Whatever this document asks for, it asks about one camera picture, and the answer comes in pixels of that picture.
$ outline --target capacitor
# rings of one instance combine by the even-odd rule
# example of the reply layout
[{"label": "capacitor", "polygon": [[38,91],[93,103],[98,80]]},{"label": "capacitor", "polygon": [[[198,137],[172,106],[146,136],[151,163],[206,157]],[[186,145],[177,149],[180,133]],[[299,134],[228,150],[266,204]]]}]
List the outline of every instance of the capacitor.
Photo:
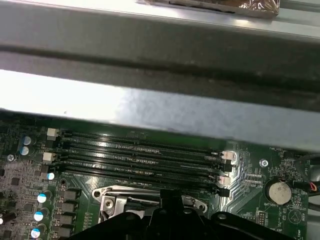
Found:
[{"label": "capacitor", "polygon": [[47,226],[44,224],[39,224],[34,229],[31,230],[31,237],[34,239],[39,238],[42,234],[47,231]]},{"label": "capacitor", "polygon": [[7,214],[4,214],[2,218],[0,218],[0,225],[9,223],[12,220],[16,219],[16,217],[17,217],[17,214],[15,212],[9,212]]},{"label": "capacitor", "polygon": [[23,146],[20,148],[20,154],[22,156],[32,155],[35,153],[35,148],[33,146]]},{"label": "capacitor", "polygon": [[50,173],[48,173],[48,174],[46,175],[46,178],[47,178],[48,180],[53,180],[53,179],[55,179],[55,177],[56,177],[56,175],[55,175],[53,172],[50,172]]},{"label": "capacitor", "polygon": [[44,208],[41,208],[40,211],[35,212],[35,214],[33,215],[33,218],[37,222],[40,222],[42,221],[42,219],[44,219],[48,215],[49,215],[49,209],[44,207]]},{"label": "capacitor", "polygon": [[37,197],[37,200],[39,203],[43,204],[47,200],[50,200],[52,197],[52,192],[51,191],[45,191],[44,193],[40,193]]},{"label": "capacitor", "polygon": [[31,136],[25,136],[22,141],[25,146],[34,145],[37,142],[36,138]]}]

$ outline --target green circuit board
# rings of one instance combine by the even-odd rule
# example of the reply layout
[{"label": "green circuit board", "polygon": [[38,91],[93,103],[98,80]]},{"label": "green circuit board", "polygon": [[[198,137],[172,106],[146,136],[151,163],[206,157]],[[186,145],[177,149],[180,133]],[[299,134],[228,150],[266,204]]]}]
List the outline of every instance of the green circuit board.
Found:
[{"label": "green circuit board", "polygon": [[[56,130],[56,139],[48,137],[48,128]],[[32,141],[27,154],[22,151],[26,136]],[[217,152],[229,156],[219,160],[213,154]],[[45,153],[58,157],[54,162],[44,161]],[[289,202],[276,204],[266,192],[273,182],[301,181],[294,167],[297,157],[288,153],[273,146],[97,123],[34,116],[6,118],[0,120],[0,169],[4,170],[0,210],[15,212],[17,217],[0,225],[0,238],[29,239],[39,225],[45,226],[39,237],[43,240],[79,233],[99,220],[100,203],[92,191],[118,185],[180,189],[207,204],[207,217],[226,211],[305,240],[308,194],[291,188]],[[224,171],[226,159],[232,165],[230,171]],[[54,170],[54,179],[48,179],[48,169]],[[225,185],[217,184],[221,175],[229,180]],[[229,197],[219,196],[219,189],[229,189]],[[46,191],[52,197],[40,203],[37,197]],[[73,195],[67,198],[66,192]],[[35,212],[43,208],[49,214],[36,221]],[[70,224],[62,225],[62,216],[68,216]]]}]

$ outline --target wire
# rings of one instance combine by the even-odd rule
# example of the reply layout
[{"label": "wire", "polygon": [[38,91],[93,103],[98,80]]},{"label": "wire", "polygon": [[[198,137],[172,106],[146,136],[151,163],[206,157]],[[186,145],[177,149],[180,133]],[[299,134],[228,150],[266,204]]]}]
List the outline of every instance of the wire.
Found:
[{"label": "wire", "polygon": [[320,212],[320,205],[309,202],[308,209]]},{"label": "wire", "polygon": [[318,190],[317,186],[313,182],[310,182],[310,187],[311,187],[311,190],[314,192]]},{"label": "wire", "polygon": [[304,165],[306,161],[312,160],[314,158],[319,158],[319,157],[320,157],[319,153],[318,154],[311,154],[311,155],[304,155],[304,156],[300,157],[299,159],[297,159],[296,161],[294,161],[295,169],[301,175],[302,179],[305,182],[311,183],[309,177],[305,173],[305,168],[302,167],[302,165]]},{"label": "wire", "polygon": [[320,191],[308,193],[309,197],[320,196]]}]

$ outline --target ram slot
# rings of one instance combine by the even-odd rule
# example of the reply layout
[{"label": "ram slot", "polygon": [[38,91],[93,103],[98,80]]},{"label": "ram slot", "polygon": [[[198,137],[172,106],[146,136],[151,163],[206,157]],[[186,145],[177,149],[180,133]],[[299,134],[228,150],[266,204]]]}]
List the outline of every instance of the ram slot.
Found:
[{"label": "ram slot", "polygon": [[210,160],[194,159],[194,158],[187,158],[187,157],[153,154],[153,153],[147,153],[147,152],[134,152],[131,150],[122,150],[122,149],[107,148],[107,147],[96,147],[96,146],[78,144],[78,143],[71,143],[68,147],[64,147],[62,150],[65,153],[69,152],[70,154],[78,154],[78,155],[98,157],[98,158],[99,157],[105,158],[104,154],[107,154],[107,153],[115,153],[115,154],[127,154],[131,156],[139,156],[139,157],[150,157],[153,159],[178,161],[181,163],[199,164],[204,166],[211,166],[214,163],[214,161],[211,159]]},{"label": "ram slot", "polygon": [[88,157],[78,154],[68,154],[65,158],[68,159],[76,159],[89,161],[94,163],[106,163],[106,164],[117,164],[128,166],[132,163],[135,164],[144,164],[152,168],[152,166],[163,166],[163,167],[176,167],[176,168],[184,168],[190,171],[197,172],[215,172],[211,167],[203,166],[200,164],[189,163],[189,162],[179,162],[179,161],[170,161],[165,159],[155,159],[149,157],[141,157],[141,156],[132,156],[132,155],[124,155],[118,153],[104,153],[103,157]]},{"label": "ram slot", "polygon": [[205,183],[205,184],[212,183],[212,180],[209,178],[209,174],[205,176],[183,174],[179,172],[179,169],[175,169],[176,172],[173,172],[173,169],[169,171],[168,168],[162,169],[161,171],[161,170],[144,168],[145,166],[141,164],[139,164],[139,166],[138,165],[119,166],[119,165],[112,165],[112,164],[105,164],[105,163],[97,164],[97,163],[85,162],[85,161],[73,160],[73,159],[68,159],[64,163],[67,165],[79,165],[86,168],[99,169],[102,171],[107,171],[108,173],[109,172],[121,173],[121,174],[125,173],[125,174],[131,174],[134,176],[141,175],[143,177],[147,177],[150,179],[156,179],[157,181],[162,181],[163,179],[171,179],[171,180],[179,180],[179,181],[187,180],[188,182]]},{"label": "ram slot", "polygon": [[203,152],[191,152],[186,150],[179,150],[179,149],[169,149],[163,147],[152,147],[152,146],[145,146],[141,144],[129,144],[117,141],[97,141],[90,138],[85,137],[63,137],[61,139],[64,143],[74,143],[74,144],[84,144],[84,145],[91,145],[96,147],[102,148],[114,148],[120,150],[130,150],[134,152],[143,152],[143,153],[152,153],[152,154],[159,154],[159,155],[171,155],[171,156],[185,156],[187,158],[194,158],[194,159],[204,159],[209,153]]},{"label": "ram slot", "polygon": [[189,146],[173,145],[173,144],[167,144],[167,143],[161,143],[161,142],[137,139],[137,138],[130,138],[130,137],[107,136],[104,134],[85,133],[85,132],[65,132],[63,136],[67,138],[82,137],[82,138],[88,138],[88,139],[95,139],[98,141],[114,141],[114,142],[122,142],[122,143],[139,144],[142,146],[166,148],[166,149],[172,149],[172,150],[181,150],[181,151],[203,153],[203,154],[211,153],[211,150],[209,148],[194,148]]},{"label": "ram slot", "polygon": [[155,178],[155,177],[149,177],[149,176],[143,176],[143,175],[134,175],[129,173],[119,173],[119,172],[111,172],[111,171],[105,171],[100,169],[94,169],[94,168],[87,168],[85,166],[81,165],[74,165],[74,164],[64,164],[61,168],[61,171],[68,172],[73,171],[74,173],[78,174],[86,174],[86,175],[97,175],[101,177],[106,178],[120,178],[129,182],[139,182],[141,184],[145,184],[146,186],[148,184],[153,184],[153,186],[156,186],[157,184],[164,184],[169,185],[175,188],[181,188],[181,189],[205,189],[208,191],[211,191],[213,188],[218,188],[213,183],[202,183],[202,182],[193,182],[188,180],[176,180],[176,179],[167,179],[167,178]]}]

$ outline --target motherboard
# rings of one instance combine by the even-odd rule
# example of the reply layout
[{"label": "motherboard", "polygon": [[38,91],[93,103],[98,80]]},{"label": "motherboard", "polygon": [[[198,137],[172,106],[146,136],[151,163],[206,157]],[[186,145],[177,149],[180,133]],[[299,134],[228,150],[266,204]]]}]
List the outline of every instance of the motherboard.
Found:
[{"label": "motherboard", "polygon": [[230,212],[305,240],[308,194],[293,187],[302,181],[294,165],[298,157],[274,146],[5,117],[0,120],[0,239],[66,239],[90,228],[114,213],[110,198],[102,211],[102,190],[179,189],[184,204],[208,218]]}]

